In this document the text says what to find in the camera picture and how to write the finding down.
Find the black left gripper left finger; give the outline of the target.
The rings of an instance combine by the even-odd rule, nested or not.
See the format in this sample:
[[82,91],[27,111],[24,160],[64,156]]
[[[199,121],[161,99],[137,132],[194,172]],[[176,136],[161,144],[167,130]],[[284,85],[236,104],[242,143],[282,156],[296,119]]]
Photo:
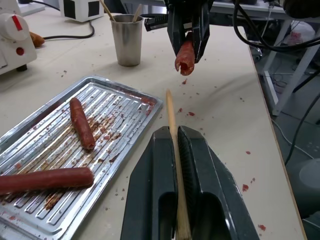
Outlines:
[[171,240],[175,235],[178,187],[168,126],[156,130],[133,169],[126,197],[122,240]]

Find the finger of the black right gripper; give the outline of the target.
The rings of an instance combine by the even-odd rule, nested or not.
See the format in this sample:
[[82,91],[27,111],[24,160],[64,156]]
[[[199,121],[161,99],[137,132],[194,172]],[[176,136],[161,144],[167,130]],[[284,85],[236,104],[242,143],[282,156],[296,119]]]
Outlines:
[[195,63],[198,63],[205,51],[210,37],[210,0],[196,0],[192,13],[192,36]]
[[182,44],[186,39],[184,28],[186,13],[187,2],[185,0],[167,1],[167,33],[175,55],[178,54]]

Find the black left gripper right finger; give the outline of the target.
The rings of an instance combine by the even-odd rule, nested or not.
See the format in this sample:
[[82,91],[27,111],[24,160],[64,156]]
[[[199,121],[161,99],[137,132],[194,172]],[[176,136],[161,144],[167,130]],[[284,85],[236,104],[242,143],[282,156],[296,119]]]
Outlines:
[[180,126],[178,147],[192,239],[259,239],[233,175],[202,134]]

